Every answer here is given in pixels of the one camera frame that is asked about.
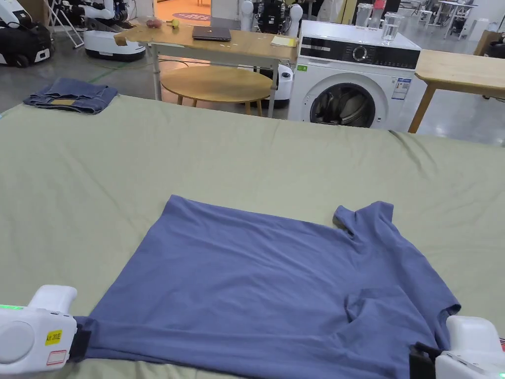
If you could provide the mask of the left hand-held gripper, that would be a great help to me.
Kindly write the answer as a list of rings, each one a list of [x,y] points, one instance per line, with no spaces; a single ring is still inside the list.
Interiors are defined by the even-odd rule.
[[[0,306],[0,373],[32,375],[84,358],[91,333],[70,315],[70,286],[43,285],[27,305]]]

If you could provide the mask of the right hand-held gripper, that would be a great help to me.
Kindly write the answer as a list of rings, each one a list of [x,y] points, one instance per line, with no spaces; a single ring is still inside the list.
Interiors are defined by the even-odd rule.
[[[412,379],[503,379],[504,339],[487,319],[453,315],[447,318],[450,350],[420,342],[410,347]]]

